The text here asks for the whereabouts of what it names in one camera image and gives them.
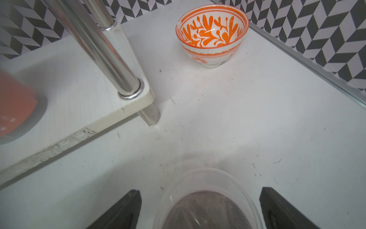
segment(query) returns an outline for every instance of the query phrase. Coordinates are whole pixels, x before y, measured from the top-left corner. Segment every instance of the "white shelf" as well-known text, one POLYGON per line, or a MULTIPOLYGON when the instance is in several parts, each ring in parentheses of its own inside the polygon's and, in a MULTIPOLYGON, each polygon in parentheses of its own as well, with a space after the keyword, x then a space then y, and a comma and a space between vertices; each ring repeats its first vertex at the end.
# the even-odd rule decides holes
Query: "white shelf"
POLYGON ((0 190, 3 228, 85 229, 131 189, 137 228, 151 228, 166 189, 199 167, 234 176, 260 215, 271 186, 319 228, 364 228, 366 110, 252 29, 219 67, 191 60, 174 28, 205 4, 175 0, 123 24, 160 121, 133 119, 0 190))
POLYGON ((116 88, 71 36, 1 63, 5 71, 45 95, 48 107, 28 133, 0 145, 0 185, 153 102, 154 93, 118 27, 105 34, 145 83, 134 100, 118 97, 116 88))

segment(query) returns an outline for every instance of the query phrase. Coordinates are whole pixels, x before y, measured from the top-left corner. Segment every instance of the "bowl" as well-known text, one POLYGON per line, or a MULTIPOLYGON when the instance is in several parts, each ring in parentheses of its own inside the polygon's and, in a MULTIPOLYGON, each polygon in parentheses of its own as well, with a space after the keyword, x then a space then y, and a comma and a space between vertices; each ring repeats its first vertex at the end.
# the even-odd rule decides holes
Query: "bowl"
POLYGON ((249 29, 248 16, 229 5, 205 5, 184 14, 176 34, 187 55, 207 68, 232 56, 249 29))
MULTIPOLYGON (((164 222, 169 216, 169 213, 174 209, 175 204, 180 202, 189 194, 209 191, 222 194, 232 200, 247 219, 247 223, 251 229, 263 229, 262 221, 259 212, 250 198, 249 194, 239 184, 239 182, 231 175, 213 168, 200 168, 191 170, 175 182, 173 182, 164 193, 160 200, 159 207, 156 209, 153 229, 162 229, 164 222)), ((197 217, 195 220, 198 224, 204 222, 209 217, 197 217)))

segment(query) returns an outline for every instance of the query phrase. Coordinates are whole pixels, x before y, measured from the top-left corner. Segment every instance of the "chevron pattern wall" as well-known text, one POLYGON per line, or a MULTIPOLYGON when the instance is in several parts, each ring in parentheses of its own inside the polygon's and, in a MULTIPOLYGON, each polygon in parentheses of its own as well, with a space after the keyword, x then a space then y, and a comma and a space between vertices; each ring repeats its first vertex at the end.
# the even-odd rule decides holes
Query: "chevron pattern wall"
MULTIPOLYGON (((103 2, 110 15, 124 23, 163 7, 172 0, 103 2)), ((69 35, 41 0, 0 0, 0 60, 15 58, 69 35)))
POLYGON ((221 0, 366 96, 365 0, 221 0))

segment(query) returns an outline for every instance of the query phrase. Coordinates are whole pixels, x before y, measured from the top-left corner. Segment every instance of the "white table surface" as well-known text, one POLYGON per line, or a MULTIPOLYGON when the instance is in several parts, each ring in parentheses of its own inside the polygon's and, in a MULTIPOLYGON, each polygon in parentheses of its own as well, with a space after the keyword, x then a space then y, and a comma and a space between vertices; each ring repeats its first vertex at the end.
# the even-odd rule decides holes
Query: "white table surface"
POLYGON ((1 190, 2 228, 84 229, 131 189, 138 228, 151 228, 161 187, 205 166, 233 175, 259 211, 271 186, 321 229, 364 228, 366 110, 251 29, 215 69, 189 59, 175 23, 209 3, 176 0, 123 24, 159 123, 134 118, 1 190))

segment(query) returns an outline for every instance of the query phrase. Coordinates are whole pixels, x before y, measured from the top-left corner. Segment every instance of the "stainless steel pole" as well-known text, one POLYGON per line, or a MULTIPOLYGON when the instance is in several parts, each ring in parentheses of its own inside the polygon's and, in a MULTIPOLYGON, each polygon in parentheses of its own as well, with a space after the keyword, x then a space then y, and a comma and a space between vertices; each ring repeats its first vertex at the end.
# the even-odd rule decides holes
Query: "stainless steel pole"
POLYGON ((114 23, 112 16, 109 14, 102 0, 84 0, 84 3, 100 28, 108 28, 114 23))
POLYGON ((78 0, 43 1, 121 95, 131 96, 139 90, 140 81, 78 0))

